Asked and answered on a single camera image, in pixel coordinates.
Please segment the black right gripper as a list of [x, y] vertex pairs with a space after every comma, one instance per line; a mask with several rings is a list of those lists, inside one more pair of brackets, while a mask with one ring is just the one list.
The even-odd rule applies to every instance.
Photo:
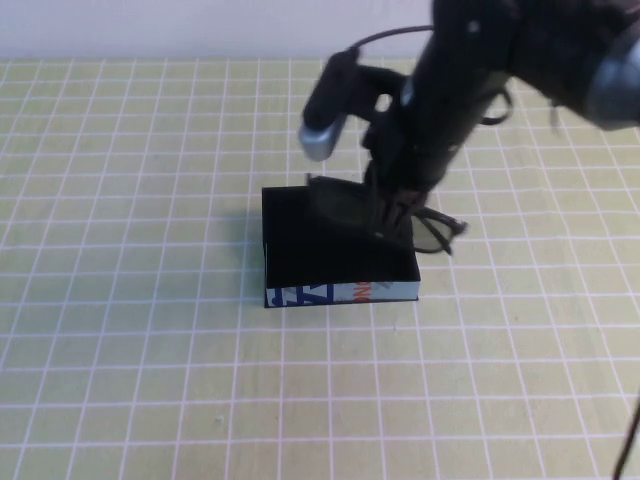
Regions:
[[369, 152], [364, 182], [369, 189], [368, 228], [382, 236], [379, 197], [389, 202], [387, 227], [406, 234], [412, 214], [430, 193], [430, 126], [420, 116], [404, 112], [375, 112], [367, 120], [361, 145]]

